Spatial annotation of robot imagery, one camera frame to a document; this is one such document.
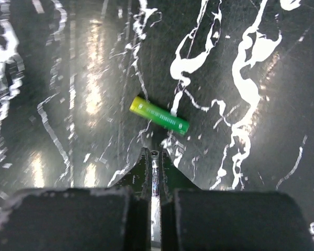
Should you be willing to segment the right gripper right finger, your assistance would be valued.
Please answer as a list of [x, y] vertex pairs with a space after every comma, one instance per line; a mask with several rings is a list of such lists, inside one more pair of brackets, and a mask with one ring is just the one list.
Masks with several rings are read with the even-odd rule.
[[300, 207], [279, 192], [202, 190], [159, 156], [163, 250], [314, 250]]

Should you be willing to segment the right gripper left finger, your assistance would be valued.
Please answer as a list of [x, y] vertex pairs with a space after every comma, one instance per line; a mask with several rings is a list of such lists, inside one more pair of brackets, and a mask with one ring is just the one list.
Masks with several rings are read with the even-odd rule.
[[149, 250], [150, 152], [109, 188], [29, 188], [0, 212], [0, 250]]

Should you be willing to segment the black silver battery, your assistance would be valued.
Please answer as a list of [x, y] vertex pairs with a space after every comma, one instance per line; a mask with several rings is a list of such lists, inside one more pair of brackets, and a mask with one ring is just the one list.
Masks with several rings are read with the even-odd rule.
[[151, 151], [152, 158], [152, 202], [158, 204], [160, 201], [159, 192], [159, 152]]

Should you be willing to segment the green yellow battery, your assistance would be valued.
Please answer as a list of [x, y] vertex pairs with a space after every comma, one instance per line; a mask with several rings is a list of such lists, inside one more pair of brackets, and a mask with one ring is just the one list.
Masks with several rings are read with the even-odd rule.
[[151, 120], [159, 126], [168, 130], [185, 135], [189, 129], [189, 123], [179, 117], [171, 115], [170, 112], [151, 104], [137, 96], [132, 101], [129, 110], [145, 119]]

